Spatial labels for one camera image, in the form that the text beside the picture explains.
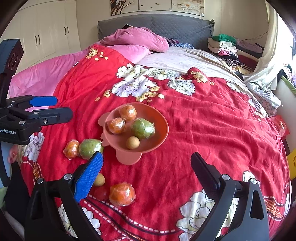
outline yellow box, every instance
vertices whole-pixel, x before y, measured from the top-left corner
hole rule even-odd
[[[290,169],[290,179],[296,178],[296,149],[294,149],[290,155],[287,156],[289,169]]]

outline blue gripper pad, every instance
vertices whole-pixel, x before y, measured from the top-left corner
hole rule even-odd
[[[81,199],[86,198],[94,181],[103,166],[103,155],[100,152],[96,152],[89,162],[84,172],[80,175],[76,181],[76,189],[74,193],[74,199],[76,202],[80,202]]]
[[[30,100],[30,104],[34,107],[54,106],[57,104],[55,96],[35,96]]]

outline pink blanket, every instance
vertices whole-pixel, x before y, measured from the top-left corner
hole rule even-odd
[[[115,45],[108,47],[118,51],[135,64],[151,53],[149,49],[139,45]],[[77,53],[46,60],[19,72],[11,80],[9,87],[10,97],[22,95],[52,96],[59,81],[80,59],[85,57],[90,48],[91,46]],[[40,107],[33,107],[28,110],[32,111],[34,109],[40,109]]]

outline screw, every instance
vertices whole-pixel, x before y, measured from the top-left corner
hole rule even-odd
[[[65,180],[70,180],[72,178],[72,175],[71,174],[66,174],[65,176],[64,176],[64,179]]]
[[[43,183],[43,178],[38,178],[38,179],[37,179],[37,183],[38,183],[38,184]]]
[[[222,178],[223,178],[225,181],[230,180],[230,176],[228,176],[227,174],[223,174],[223,175],[222,175]]]
[[[250,179],[250,182],[253,183],[253,184],[256,184],[257,183],[257,180],[255,178],[251,178]]]

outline green towel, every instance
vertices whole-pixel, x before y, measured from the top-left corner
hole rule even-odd
[[[282,76],[281,79],[285,82],[285,84],[288,86],[291,92],[296,96],[295,86],[289,80],[287,80],[284,76]]]
[[[231,37],[227,34],[219,34],[218,36],[213,36],[213,40],[218,42],[221,42],[221,41],[231,42],[233,45],[237,43],[237,40],[234,37]]]

